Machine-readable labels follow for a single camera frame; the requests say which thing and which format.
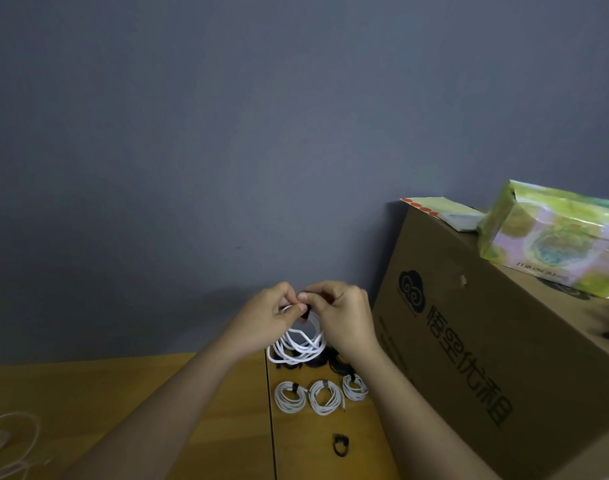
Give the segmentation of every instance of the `black logo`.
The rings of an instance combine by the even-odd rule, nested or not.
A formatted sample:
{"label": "black logo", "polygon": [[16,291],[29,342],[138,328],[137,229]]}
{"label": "black logo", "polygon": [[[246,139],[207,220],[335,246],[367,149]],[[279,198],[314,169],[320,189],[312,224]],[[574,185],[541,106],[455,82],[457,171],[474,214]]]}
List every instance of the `black logo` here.
{"label": "black logo", "polygon": [[587,293],[584,293],[584,291],[579,291],[579,290],[576,290],[573,288],[569,288],[568,286],[561,285],[559,283],[552,282],[549,280],[545,280],[544,278],[538,278],[538,281],[547,285],[549,288],[553,288],[556,291],[562,291],[563,293],[566,293],[566,294],[572,296],[573,298],[583,299],[584,301],[591,299],[591,296],[588,295]]}
{"label": "black logo", "polygon": [[422,313],[426,305],[424,298],[424,289],[422,287],[422,278],[420,273],[415,270],[400,273],[398,278],[398,286],[404,294],[406,300],[411,303],[411,306],[416,313]]}

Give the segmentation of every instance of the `gray wall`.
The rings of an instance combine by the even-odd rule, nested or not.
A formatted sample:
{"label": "gray wall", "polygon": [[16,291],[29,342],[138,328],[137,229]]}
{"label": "gray wall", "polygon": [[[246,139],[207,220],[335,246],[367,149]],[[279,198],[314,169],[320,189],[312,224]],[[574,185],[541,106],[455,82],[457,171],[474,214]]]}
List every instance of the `gray wall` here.
{"label": "gray wall", "polygon": [[609,198],[609,0],[0,0],[0,363],[375,294],[403,196]]}

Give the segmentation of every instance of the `hand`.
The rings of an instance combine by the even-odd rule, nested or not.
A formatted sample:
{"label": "hand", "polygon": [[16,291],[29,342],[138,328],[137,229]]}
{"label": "hand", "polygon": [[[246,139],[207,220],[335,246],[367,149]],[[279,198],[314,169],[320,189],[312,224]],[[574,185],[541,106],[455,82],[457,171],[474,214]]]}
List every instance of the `hand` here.
{"label": "hand", "polygon": [[[295,305],[286,312],[280,308]],[[289,283],[278,283],[256,293],[243,306],[218,339],[236,358],[265,349],[285,334],[306,312]]]}
{"label": "hand", "polygon": [[323,281],[308,286],[298,299],[311,305],[327,340],[349,362],[379,347],[366,291],[339,281]]}

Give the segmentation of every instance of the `person's left hand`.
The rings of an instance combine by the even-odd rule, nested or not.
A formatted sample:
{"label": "person's left hand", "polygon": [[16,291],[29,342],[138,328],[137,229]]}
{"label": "person's left hand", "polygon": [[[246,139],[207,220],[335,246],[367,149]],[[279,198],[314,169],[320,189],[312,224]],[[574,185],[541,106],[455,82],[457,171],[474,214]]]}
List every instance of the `person's left hand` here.
{"label": "person's left hand", "polygon": [[[280,313],[287,305],[295,306]],[[219,341],[237,358],[242,358],[282,337],[306,308],[289,283],[278,283],[256,293],[227,325]]]}

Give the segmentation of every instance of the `wooden surface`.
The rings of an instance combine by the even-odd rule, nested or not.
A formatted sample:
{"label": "wooden surface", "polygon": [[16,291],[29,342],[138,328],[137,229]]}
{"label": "wooden surface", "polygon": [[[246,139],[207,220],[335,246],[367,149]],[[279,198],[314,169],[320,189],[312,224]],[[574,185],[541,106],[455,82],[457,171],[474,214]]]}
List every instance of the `wooden surface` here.
{"label": "wooden surface", "polygon": [[[0,367],[0,414],[28,411],[42,421],[29,459],[54,458],[29,479],[57,478],[187,362],[191,354]],[[17,422],[15,444],[0,466],[24,448],[29,423]],[[274,477],[266,365],[258,353],[225,378],[170,479]]]}
{"label": "wooden surface", "polygon": [[[287,414],[280,411],[273,392],[282,381],[297,382],[307,388],[318,379],[329,379],[342,387],[341,377],[328,365],[312,369],[276,369],[269,362],[271,413],[278,480],[338,480],[359,479],[398,480],[398,472],[382,430],[382,425],[371,399],[359,403],[349,401],[328,416],[317,415],[307,402],[302,411]],[[329,392],[324,389],[318,402],[324,403]],[[349,452],[345,458],[333,452],[333,434],[349,438]]]}

